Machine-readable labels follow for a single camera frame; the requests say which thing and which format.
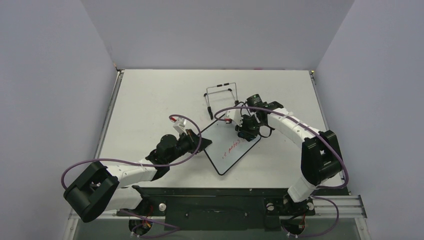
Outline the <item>aluminium left side rail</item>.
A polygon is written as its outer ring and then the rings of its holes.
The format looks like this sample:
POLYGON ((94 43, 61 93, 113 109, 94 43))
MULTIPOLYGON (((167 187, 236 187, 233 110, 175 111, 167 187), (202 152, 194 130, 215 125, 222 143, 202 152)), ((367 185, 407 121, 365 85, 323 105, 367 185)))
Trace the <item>aluminium left side rail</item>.
POLYGON ((107 131, 108 131, 108 128, 109 128, 110 120, 112 118, 112 114, 113 114, 115 103, 116 103, 116 100, 117 100, 117 97, 118 97, 118 94, 119 94, 119 90, 120 90, 120 86, 121 86, 121 83, 122 83, 124 73, 125 73, 124 69, 120 69, 117 72, 117 76, 116 76, 116 80, 115 80, 114 87, 113 87, 113 90, 112 90, 112 94, 111 94, 111 97, 110 97, 110 100, 109 100, 109 103, 108 103, 108 106, 107 106, 106 115, 104 117, 104 121, 103 121, 103 124, 102 124, 102 127, 101 127, 99 139, 98 139, 97 146, 96 146, 96 149, 95 149, 95 153, 94 153, 95 159, 98 159, 101 156, 102 148, 103 148, 104 141, 105 141, 107 131))

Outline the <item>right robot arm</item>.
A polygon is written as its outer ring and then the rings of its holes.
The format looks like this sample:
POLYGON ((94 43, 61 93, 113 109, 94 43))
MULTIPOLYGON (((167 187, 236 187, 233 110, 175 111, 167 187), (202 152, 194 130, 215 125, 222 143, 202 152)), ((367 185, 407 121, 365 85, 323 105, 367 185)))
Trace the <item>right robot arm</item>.
POLYGON ((301 149, 300 178, 290 186, 282 199, 283 209, 296 213, 320 185, 343 170, 342 156, 334 132, 320 131, 293 116, 277 101, 262 101, 258 94, 247 99, 248 114, 227 110, 227 122, 235 122, 240 138, 252 141, 260 134, 262 126, 278 131, 301 149))

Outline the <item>small whiteboard black frame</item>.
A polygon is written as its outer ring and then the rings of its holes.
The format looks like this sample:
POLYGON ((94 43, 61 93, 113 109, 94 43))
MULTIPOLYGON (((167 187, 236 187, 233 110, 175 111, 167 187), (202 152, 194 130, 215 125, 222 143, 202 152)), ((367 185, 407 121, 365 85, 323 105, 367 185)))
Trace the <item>small whiteboard black frame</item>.
POLYGON ((257 136, 251 141, 239 137, 233 123, 215 120, 201 131, 201 136, 212 144, 204 152, 217 174, 225 175, 260 140, 257 136))

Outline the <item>blue whiteboard eraser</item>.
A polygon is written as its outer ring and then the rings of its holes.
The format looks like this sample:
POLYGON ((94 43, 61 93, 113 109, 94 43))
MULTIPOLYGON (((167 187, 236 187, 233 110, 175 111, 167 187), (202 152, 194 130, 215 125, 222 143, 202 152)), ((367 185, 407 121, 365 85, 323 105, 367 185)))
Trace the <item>blue whiteboard eraser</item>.
POLYGON ((239 138, 242 138, 242 139, 246 140, 247 142, 251 142, 251 141, 253 141, 257 137, 256 135, 251 134, 249 132, 245 132, 245 131, 239 131, 237 133, 237 136, 239 138))

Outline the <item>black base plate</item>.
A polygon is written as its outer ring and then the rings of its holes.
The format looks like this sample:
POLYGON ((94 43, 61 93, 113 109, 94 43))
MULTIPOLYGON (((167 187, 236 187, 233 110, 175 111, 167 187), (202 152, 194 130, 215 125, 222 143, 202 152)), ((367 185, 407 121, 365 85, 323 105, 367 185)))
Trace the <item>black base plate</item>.
POLYGON ((167 231, 303 230, 303 218, 318 216, 319 204, 327 197, 327 191, 320 190, 318 196, 294 203, 284 188, 135 190, 141 202, 120 207, 118 215, 139 218, 142 233, 160 220, 167 231))

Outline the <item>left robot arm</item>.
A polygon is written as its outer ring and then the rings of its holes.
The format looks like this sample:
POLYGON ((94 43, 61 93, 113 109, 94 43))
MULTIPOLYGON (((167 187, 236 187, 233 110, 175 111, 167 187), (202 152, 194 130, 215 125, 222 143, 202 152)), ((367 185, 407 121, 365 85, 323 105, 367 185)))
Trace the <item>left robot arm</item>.
POLYGON ((106 166, 96 159, 64 188, 63 197, 85 223, 109 210, 129 209, 143 215, 149 210, 149 201, 135 185, 158 180, 173 161, 187 153, 200 153, 212 143, 188 129, 179 137, 164 135, 145 159, 134 164, 121 161, 120 165, 106 166))

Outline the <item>aluminium right side rail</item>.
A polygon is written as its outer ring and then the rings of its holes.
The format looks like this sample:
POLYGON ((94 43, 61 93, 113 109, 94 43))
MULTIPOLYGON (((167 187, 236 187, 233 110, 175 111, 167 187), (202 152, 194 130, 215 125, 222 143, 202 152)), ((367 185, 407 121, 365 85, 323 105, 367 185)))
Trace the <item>aluminium right side rail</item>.
POLYGON ((326 115, 325 115, 325 112, 324 112, 324 109, 323 109, 322 101, 320 99, 319 92, 318 92, 318 89, 317 89, 317 82, 315 80, 315 71, 309 70, 308 72, 309 72, 309 77, 311 79, 312 86, 313 86, 313 89, 314 89, 314 93, 315 93, 315 96, 316 96, 316 99, 317 99, 317 102, 318 102, 320 113, 321 113, 321 116, 322 116, 322 119, 323 119, 323 122, 324 122, 324 125, 325 125, 325 129, 329 130, 330 127, 328 125, 328 121, 327 121, 327 118, 326 118, 326 115))

